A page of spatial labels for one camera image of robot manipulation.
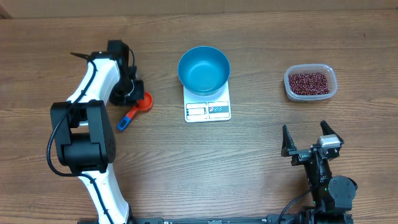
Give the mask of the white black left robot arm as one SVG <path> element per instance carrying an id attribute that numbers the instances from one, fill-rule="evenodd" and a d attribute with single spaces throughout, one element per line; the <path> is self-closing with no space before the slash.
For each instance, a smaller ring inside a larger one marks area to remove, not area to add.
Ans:
<path id="1" fill-rule="evenodd" d="M 52 163 L 54 147 L 59 163 L 70 169 L 67 176 L 78 177 L 89 192 L 98 212 L 96 223 L 133 223 L 131 207 L 114 173 L 116 140 L 106 104 L 136 106 L 144 99 L 134 53 L 123 41 L 110 40 L 105 51 L 76 56 L 86 60 L 87 71 L 75 92 L 50 108 L 53 131 L 47 164 L 55 174 L 65 176 Z"/>

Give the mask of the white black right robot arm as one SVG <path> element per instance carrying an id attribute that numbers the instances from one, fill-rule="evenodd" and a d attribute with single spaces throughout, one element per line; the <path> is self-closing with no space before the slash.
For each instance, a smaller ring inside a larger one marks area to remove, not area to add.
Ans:
<path id="1" fill-rule="evenodd" d="M 309 189 L 299 195 L 279 214 L 278 223 L 353 223 L 348 212 L 358 189 L 357 183 L 345 176 L 334 176 L 329 161 L 340 156 L 344 140 L 323 120 L 320 122 L 323 135 L 308 149 L 298 150 L 286 125 L 282 127 L 282 157 L 290 157 L 293 166 L 303 165 Z M 303 207 L 295 215 L 286 211 L 307 194 L 312 195 L 313 205 Z"/>

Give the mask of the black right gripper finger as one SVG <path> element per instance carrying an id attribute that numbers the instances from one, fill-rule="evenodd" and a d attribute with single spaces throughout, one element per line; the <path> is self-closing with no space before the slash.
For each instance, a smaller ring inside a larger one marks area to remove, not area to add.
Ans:
<path id="1" fill-rule="evenodd" d="M 288 128 L 286 125 L 282 127 L 282 149 L 281 149 L 281 156 L 282 157 L 289 157 L 292 151 L 296 150 L 296 146 L 294 141 L 289 134 Z"/>
<path id="2" fill-rule="evenodd" d="M 343 140 L 338 134 L 336 134 L 336 133 L 334 132 L 334 130 L 332 130 L 332 129 L 330 128 L 330 126 L 328 125 L 328 123 L 327 123 L 325 120 L 322 120 L 322 121 L 320 122 L 320 126 L 321 126 L 321 128 L 322 128 L 322 131 L 323 131 L 323 135 L 324 135 L 324 136 L 334 134 L 334 135 L 339 139 L 339 141 L 340 141 L 340 146 L 342 146 L 342 145 L 345 143 L 344 140 Z"/>

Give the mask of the orange scoop with blue handle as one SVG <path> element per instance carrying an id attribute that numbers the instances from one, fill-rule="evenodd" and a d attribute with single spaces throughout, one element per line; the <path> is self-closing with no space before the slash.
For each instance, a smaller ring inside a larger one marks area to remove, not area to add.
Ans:
<path id="1" fill-rule="evenodd" d="M 152 108 L 152 105 L 153 105 L 153 97 L 148 91 L 145 91 L 144 98 L 142 100 L 138 100 L 137 105 L 133 106 L 126 113 L 126 115 L 120 120 L 120 122 L 116 126 L 117 129 L 119 131 L 124 131 L 138 112 L 149 111 Z"/>

